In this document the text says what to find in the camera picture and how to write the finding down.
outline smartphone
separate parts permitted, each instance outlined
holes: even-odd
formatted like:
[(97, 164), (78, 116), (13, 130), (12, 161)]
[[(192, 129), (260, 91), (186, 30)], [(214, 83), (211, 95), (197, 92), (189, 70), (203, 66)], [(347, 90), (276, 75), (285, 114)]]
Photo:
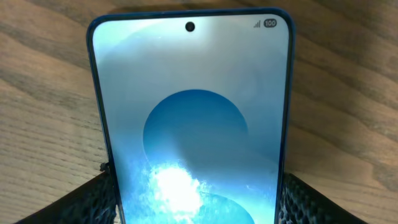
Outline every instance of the smartphone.
[(277, 222), (294, 49), (284, 11), (102, 16), (87, 43), (123, 223)]

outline signal strength icon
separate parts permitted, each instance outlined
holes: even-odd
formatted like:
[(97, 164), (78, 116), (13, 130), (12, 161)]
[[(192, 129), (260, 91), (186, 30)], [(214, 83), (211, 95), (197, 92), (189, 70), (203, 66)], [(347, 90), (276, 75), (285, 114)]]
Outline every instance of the signal strength icon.
[(258, 21), (257, 23), (256, 23), (256, 25), (254, 25), (254, 27), (253, 28), (260, 28), (260, 25), (261, 24), (261, 21)]

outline phone holder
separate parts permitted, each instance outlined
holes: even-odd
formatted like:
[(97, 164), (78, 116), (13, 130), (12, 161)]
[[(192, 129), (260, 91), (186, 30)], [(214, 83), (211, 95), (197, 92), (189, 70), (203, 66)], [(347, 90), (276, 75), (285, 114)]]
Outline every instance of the phone holder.
[[(102, 164), (101, 171), (104, 172), (51, 205), (17, 223), (114, 223), (116, 197), (108, 164)], [(317, 192), (293, 174), (284, 175), (281, 194), (278, 223), (366, 223)], [(217, 221), (214, 220), (216, 221), (214, 223), (210, 223), (211, 221), (209, 220), (198, 220), (198, 223), (228, 223), (226, 222), (228, 217), (223, 218), (221, 216), (216, 219)]]

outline blue phone bezel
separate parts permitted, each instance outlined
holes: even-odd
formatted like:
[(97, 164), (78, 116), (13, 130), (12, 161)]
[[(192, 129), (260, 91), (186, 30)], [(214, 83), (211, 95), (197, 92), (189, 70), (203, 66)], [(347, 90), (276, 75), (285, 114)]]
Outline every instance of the blue phone bezel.
[(123, 205), (121, 201), (118, 177), (114, 166), (113, 153), (111, 142), (108, 133), (108, 126), (106, 124), (106, 117), (104, 112), (103, 99), (101, 94), (100, 81), (98, 79), (98, 71), (96, 68), (95, 55), (93, 50), (93, 34), (97, 26), (107, 21), (131, 20), (131, 19), (151, 19), (151, 18), (171, 18), (171, 17), (196, 17), (196, 16), (227, 16), (227, 15), (247, 15), (247, 14), (275, 14), (285, 20), (289, 28), (289, 52), (286, 69), (286, 83), (285, 83), (285, 98), (284, 98), (284, 115), (282, 122), (282, 139), (280, 143), (279, 156), (279, 171), (278, 171), (278, 186), (277, 196), (275, 202), (275, 223), (278, 220), (279, 198), (282, 189), (282, 178), (284, 173), (285, 162), (285, 146), (287, 140), (287, 127), (289, 124), (289, 108), (290, 95), (292, 88), (293, 77), (293, 61), (294, 61), (294, 44), (295, 44), (295, 26), (292, 18), (282, 9), (278, 8), (249, 8), (249, 9), (210, 9), (210, 10), (194, 10), (194, 11), (169, 11), (169, 12), (136, 12), (129, 14), (112, 14), (100, 16), (93, 20), (88, 27), (86, 35), (86, 43), (88, 48), (88, 56), (90, 58), (91, 72), (93, 75), (94, 88), (97, 98), (99, 115), (101, 117), (101, 125), (105, 139), (105, 146), (107, 148), (109, 157), (109, 168), (114, 184), (116, 200), (119, 207), (119, 214), (122, 223), (126, 223), (124, 219)]

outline wood grain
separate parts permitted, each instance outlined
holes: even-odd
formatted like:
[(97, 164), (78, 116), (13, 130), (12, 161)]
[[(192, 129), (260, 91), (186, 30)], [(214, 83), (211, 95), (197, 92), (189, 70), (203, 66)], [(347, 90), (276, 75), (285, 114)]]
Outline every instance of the wood grain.
[(297, 25), (286, 169), (369, 223), (398, 223), (398, 1), (0, 1), (0, 223), (107, 161), (85, 45), (112, 12), (277, 6)]

